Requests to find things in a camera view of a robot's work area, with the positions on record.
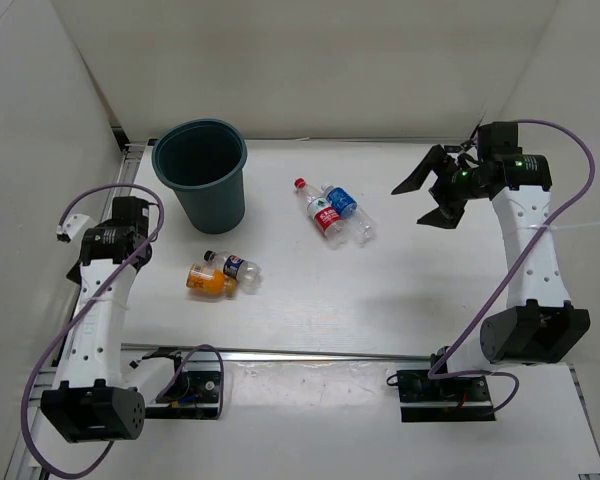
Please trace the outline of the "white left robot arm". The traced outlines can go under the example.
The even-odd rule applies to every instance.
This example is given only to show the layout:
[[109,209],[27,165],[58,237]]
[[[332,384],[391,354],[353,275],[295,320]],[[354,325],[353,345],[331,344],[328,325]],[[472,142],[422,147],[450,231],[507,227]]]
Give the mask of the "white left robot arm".
[[127,300],[141,260],[106,279],[133,253],[144,236],[130,226],[104,224],[86,230],[78,269],[79,307],[89,311],[71,330],[68,358],[57,387],[41,397],[41,410],[69,443],[133,440],[139,437],[145,400],[121,371],[121,336]]

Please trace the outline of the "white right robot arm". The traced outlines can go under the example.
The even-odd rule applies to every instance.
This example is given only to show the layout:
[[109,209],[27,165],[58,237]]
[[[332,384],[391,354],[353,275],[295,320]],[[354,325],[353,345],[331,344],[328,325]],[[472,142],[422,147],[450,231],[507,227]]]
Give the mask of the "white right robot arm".
[[589,330],[587,310],[573,305],[559,270],[550,224],[552,180],[547,159],[506,143],[482,147],[473,165],[433,146],[393,192],[419,190],[430,173],[436,209],[419,224],[458,226],[466,204],[489,199],[504,242],[507,273],[470,325],[444,348],[429,372],[429,387],[450,400],[481,375],[510,364],[560,362]]

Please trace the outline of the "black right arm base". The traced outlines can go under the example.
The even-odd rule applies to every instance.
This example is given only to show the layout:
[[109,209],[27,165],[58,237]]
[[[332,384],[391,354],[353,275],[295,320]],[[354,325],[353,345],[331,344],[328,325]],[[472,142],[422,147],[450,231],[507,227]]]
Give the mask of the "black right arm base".
[[403,423],[495,420],[484,376],[431,380],[426,370],[398,370],[386,379],[386,384],[398,389]]

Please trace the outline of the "red label water bottle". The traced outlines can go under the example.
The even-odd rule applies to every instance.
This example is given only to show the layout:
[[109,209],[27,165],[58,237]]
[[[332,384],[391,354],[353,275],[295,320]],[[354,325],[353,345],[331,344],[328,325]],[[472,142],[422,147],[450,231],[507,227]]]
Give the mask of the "red label water bottle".
[[307,216],[324,236],[331,248],[347,241],[345,223],[324,194],[305,181],[297,178],[294,187]]

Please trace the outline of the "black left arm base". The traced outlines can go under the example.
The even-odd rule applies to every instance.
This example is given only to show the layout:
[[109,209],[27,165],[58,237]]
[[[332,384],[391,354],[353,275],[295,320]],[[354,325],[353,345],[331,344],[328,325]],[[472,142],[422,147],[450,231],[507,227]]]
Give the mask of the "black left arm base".
[[144,398],[146,420],[217,420],[222,415],[225,369],[216,348],[160,347],[124,366],[128,386]]

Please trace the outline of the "blue label water bottle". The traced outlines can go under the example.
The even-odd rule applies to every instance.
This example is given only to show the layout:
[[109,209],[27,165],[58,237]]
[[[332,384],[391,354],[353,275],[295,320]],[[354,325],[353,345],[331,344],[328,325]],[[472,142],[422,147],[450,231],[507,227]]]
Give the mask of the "blue label water bottle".
[[362,246],[375,238],[375,223],[349,193],[330,183],[322,184],[321,190],[327,201],[345,222],[349,234],[356,244]]

